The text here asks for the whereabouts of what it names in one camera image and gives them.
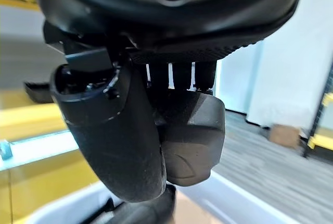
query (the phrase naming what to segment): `cardboard box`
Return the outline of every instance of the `cardboard box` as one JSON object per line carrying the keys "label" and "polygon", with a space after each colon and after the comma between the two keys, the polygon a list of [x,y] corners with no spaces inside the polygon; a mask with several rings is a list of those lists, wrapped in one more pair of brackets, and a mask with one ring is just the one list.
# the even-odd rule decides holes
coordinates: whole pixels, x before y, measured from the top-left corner
{"label": "cardboard box", "polygon": [[273,125],[270,141],[285,147],[297,148],[300,142],[300,129],[286,125]]}
{"label": "cardboard box", "polygon": [[176,194],[173,219],[169,224],[223,224],[180,191],[177,190]]}

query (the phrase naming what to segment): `white wall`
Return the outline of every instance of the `white wall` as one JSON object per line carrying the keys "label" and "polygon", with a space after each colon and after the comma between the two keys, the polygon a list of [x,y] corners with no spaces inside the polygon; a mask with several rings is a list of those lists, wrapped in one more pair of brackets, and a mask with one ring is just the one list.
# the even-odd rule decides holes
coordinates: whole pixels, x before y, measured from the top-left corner
{"label": "white wall", "polygon": [[309,129],[333,57],[333,0],[301,0],[264,41],[247,120]]}
{"label": "white wall", "polygon": [[263,42],[240,48],[217,62],[215,96],[225,108],[247,113]]}

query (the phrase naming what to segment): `gray floor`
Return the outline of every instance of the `gray floor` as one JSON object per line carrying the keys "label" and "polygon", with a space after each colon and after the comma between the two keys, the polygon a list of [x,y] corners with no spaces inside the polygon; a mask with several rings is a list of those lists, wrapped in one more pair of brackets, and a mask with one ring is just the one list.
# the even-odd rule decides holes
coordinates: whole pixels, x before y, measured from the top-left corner
{"label": "gray floor", "polygon": [[227,112],[214,170],[301,223],[333,223],[333,166],[300,152],[269,142],[244,116]]}

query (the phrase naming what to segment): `black handle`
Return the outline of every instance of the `black handle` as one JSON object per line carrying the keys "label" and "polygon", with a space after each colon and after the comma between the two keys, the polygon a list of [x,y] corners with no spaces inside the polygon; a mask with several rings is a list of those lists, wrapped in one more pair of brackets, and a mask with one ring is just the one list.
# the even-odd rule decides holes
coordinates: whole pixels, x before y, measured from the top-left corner
{"label": "black handle", "polygon": [[119,198],[141,202],[165,189],[165,165],[157,128],[137,71],[123,67],[107,82],[69,93],[66,66],[50,89],[69,130],[100,180]]}

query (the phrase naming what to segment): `black grip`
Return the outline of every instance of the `black grip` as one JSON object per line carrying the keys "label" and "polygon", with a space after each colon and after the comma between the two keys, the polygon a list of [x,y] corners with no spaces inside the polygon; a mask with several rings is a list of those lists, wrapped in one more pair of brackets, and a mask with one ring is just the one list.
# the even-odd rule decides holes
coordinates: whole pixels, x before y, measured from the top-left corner
{"label": "black grip", "polygon": [[137,71],[122,68],[118,80],[64,95],[61,71],[51,91],[84,157],[119,198],[141,202],[165,189],[165,165],[157,128]]}
{"label": "black grip", "polygon": [[113,212],[114,217],[107,224],[166,224],[172,218],[176,201],[176,188],[167,185],[165,192],[157,199],[125,203]]}

